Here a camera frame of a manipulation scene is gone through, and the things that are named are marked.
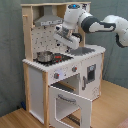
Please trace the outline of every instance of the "handle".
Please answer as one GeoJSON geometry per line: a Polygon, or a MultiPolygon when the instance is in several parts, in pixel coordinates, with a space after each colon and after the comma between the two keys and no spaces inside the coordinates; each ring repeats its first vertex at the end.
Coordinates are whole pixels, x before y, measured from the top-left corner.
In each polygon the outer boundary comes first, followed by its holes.
{"type": "Polygon", "coordinates": [[[76,100],[75,99],[69,99],[69,98],[66,98],[64,97],[63,95],[59,94],[58,97],[62,100],[65,100],[65,101],[68,101],[68,102],[72,102],[72,103],[76,103],[76,100]]]}
{"type": "Polygon", "coordinates": [[[85,76],[83,76],[83,80],[84,80],[84,87],[82,87],[82,90],[85,90],[85,88],[86,88],[86,78],[85,78],[85,76]]]}
{"type": "Polygon", "coordinates": [[[72,35],[80,38],[80,42],[82,41],[82,35],[80,33],[72,33],[72,35]]]}

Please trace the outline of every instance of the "cabinet door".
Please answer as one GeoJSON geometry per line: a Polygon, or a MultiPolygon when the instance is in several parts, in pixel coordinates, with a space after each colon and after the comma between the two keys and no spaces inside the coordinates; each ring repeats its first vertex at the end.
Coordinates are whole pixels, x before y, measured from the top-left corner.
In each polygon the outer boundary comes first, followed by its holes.
{"type": "Polygon", "coordinates": [[[92,102],[81,96],[58,89],[49,88],[50,125],[55,128],[73,128],[61,121],[62,118],[81,109],[80,128],[90,128],[92,102]]]}
{"type": "Polygon", "coordinates": [[[99,97],[102,54],[84,60],[82,62],[81,96],[94,100],[99,97]]]}

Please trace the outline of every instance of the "stove knob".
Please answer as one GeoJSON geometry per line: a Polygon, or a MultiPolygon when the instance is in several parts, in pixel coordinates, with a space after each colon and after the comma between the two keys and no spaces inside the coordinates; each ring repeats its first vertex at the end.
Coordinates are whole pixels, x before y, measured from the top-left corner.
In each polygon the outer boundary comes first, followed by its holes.
{"type": "Polygon", "coordinates": [[[59,74],[58,74],[58,73],[55,73],[55,74],[54,74],[54,78],[55,78],[55,79],[59,79],[59,74]]]}
{"type": "Polygon", "coordinates": [[[77,67],[73,67],[73,68],[72,68],[72,71],[73,71],[73,72],[76,72],[76,70],[77,70],[77,67]]]}

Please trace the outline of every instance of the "sink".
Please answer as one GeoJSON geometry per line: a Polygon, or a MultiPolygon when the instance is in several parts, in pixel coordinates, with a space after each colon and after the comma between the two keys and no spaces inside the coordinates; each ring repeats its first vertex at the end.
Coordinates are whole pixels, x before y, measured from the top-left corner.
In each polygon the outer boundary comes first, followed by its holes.
{"type": "Polygon", "coordinates": [[[75,50],[70,50],[69,54],[74,55],[74,56],[81,56],[81,55],[85,55],[91,52],[95,52],[95,50],[91,48],[86,48],[86,47],[79,47],[75,50]]]}

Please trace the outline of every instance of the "pegboard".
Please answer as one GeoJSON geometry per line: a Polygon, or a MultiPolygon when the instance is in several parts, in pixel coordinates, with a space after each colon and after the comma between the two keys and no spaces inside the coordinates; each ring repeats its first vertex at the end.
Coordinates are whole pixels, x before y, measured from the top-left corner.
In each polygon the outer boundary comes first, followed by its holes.
{"type": "Polygon", "coordinates": [[[37,58],[37,52],[51,51],[63,53],[67,51],[67,46],[64,44],[61,43],[60,46],[57,46],[57,40],[53,37],[54,28],[55,25],[33,28],[31,36],[34,59],[37,58]]]}

